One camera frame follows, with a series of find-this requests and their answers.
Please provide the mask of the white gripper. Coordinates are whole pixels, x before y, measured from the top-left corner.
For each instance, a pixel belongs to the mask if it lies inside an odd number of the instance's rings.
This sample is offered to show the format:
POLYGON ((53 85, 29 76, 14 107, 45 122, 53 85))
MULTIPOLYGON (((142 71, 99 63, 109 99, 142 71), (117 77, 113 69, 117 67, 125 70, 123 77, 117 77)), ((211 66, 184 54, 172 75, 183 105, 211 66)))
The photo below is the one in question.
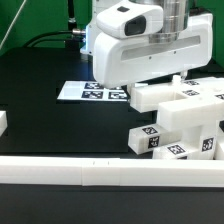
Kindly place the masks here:
POLYGON ((106 88, 186 72, 212 56, 213 15, 185 2, 119 2, 96 17, 93 75, 106 88))

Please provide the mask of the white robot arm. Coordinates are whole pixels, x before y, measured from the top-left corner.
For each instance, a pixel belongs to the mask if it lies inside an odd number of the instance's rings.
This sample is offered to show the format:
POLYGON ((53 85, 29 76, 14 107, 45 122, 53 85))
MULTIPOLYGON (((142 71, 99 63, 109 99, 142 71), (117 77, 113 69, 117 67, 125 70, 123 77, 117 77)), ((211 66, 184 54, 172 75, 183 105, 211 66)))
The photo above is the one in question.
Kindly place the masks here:
POLYGON ((83 54, 94 79, 114 88, 206 65, 213 15, 191 14, 189 0, 92 0, 83 54))

